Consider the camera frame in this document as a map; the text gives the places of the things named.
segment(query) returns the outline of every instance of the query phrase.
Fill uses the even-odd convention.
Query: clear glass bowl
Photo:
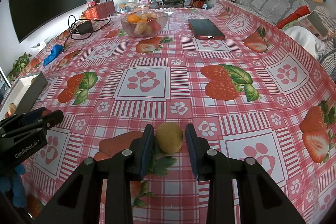
[[[142,14],[156,14],[157,18],[150,20],[147,23],[132,23],[126,22],[129,15],[141,16]],[[121,25],[125,32],[131,37],[152,37],[162,29],[168,22],[168,13],[155,12],[153,10],[142,10],[135,13],[129,13],[121,19]]]

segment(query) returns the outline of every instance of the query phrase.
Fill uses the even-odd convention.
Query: red cloth
[[[204,1],[194,1],[194,0],[192,0],[190,2],[190,6],[193,7],[193,8],[202,8],[204,2],[205,2],[205,0]]]
[[[278,29],[282,29],[286,24],[292,22],[295,19],[298,19],[300,17],[303,17],[305,15],[310,14],[310,10],[307,5],[301,6],[296,9],[296,11],[293,14],[290,14],[288,17],[284,18],[283,20],[279,21],[276,27]]]

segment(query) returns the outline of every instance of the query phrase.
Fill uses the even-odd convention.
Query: red checkered tablecloth
[[[336,149],[331,145],[329,159],[315,163],[303,143],[299,124],[322,100],[329,99],[330,107],[335,104],[334,82],[281,30],[230,2],[218,0],[211,10],[166,12],[173,13],[159,36],[167,42],[154,52],[136,51],[142,38],[124,33],[119,15],[88,39],[69,39],[64,54],[46,67],[31,70],[43,71],[48,80],[34,108],[60,109],[64,121],[49,131],[48,145],[24,163],[27,192],[47,203],[83,159],[101,152],[102,140],[143,131],[146,124],[157,128],[163,122],[174,122],[184,130],[193,123],[197,134],[212,148],[235,159],[256,158],[307,223],[321,219],[336,198]],[[195,39],[188,25],[190,18],[210,19],[223,31],[225,40]],[[255,52],[243,43],[257,30],[267,42],[266,52]],[[43,61],[53,45],[64,39],[54,39],[36,58]],[[58,68],[60,60],[76,50],[80,50],[78,55]],[[211,80],[200,69],[218,64],[245,71],[260,97],[249,100],[244,91],[230,101],[207,95],[205,86]],[[68,79],[84,72],[98,77],[86,100],[73,104],[77,100],[73,97],[59,102]],[[334,124],[330,130],[335,133]],[[166,174],[154,172],[141,185],[134,185],[153,193],[137,196],[139,188],[135,190],[134,223],[206,222],[209,182],[194,180],[185,143],[171,156],[156,159],[157,164],[168,162]],[[235,183],[234,193],[239,223]],[[101,223],[104,212],[103,202]]]

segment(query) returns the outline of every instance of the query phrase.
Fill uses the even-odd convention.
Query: green plant
[[[31,54],[27,54],[25,52],[24,55],[20,56],[18,59],[15,60],[16,62],[13,63],[13,69],[7,75],[7,79],[10,83],[15,81],[16,77],[20,74],[24,67],[28,65],[29,57],[31,57]]]

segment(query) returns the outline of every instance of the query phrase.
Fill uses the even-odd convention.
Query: smartphone
[[[225,35],[209,19],[191,18],[188,22],[197,39],[225,40]]]

